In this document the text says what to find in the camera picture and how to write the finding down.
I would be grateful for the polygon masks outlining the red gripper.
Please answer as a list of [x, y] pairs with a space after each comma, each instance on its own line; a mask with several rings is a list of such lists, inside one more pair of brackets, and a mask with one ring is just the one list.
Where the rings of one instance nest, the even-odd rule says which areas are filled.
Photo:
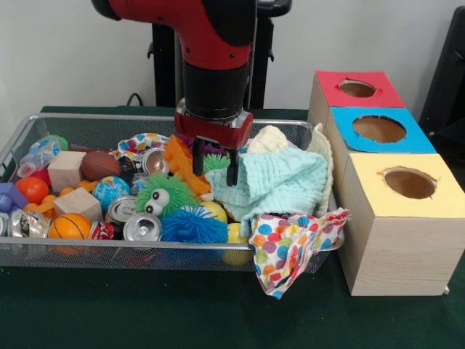
[[253, 114], [241, 111], [231, 120], [207, 120], [190, 114], [186, 109], [185, 98], [182, 98], [175, 109], [174, 123], [178, 134], [193, 141], [193, 173], [203, 174], [203, 141], [216, 143], [219, 147], [228, 149], [230, 165], [227, 168], [227, 185], [237, 185], [239, 155], [251, 134]]

